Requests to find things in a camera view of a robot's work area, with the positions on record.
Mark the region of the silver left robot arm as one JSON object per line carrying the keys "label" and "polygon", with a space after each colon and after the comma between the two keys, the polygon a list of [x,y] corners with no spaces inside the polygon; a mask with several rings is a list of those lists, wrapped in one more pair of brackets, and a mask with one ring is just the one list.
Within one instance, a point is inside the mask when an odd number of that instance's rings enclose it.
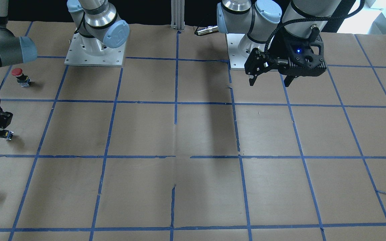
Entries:
{"label": "silver left robot arm", "polygon": [[219,32],[244,34],[244,64],[253,86],[262,73],[277,70],[288,87],[298,77],[327,71],[323,26],[334,17],[339,0],[291,0],[285,10],[275,0],[222,0],[216,7]]}

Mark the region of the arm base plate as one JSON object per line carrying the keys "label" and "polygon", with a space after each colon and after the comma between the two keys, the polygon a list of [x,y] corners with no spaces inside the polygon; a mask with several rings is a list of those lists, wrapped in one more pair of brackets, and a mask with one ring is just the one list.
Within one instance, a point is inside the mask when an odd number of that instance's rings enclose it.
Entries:
{"label": "arm base plate", "polygon": [[253,48],[264,51],[265,43],[251,41],[246,34],[226,34],[227,51],[230,60],[230,69],[244,70],[245,62]]}
{"label": "arm base plate", "polygon": [[75,33],[71,39],[64,64],[77,67],[122,67],[127,42],[109,48],[96,38]]}

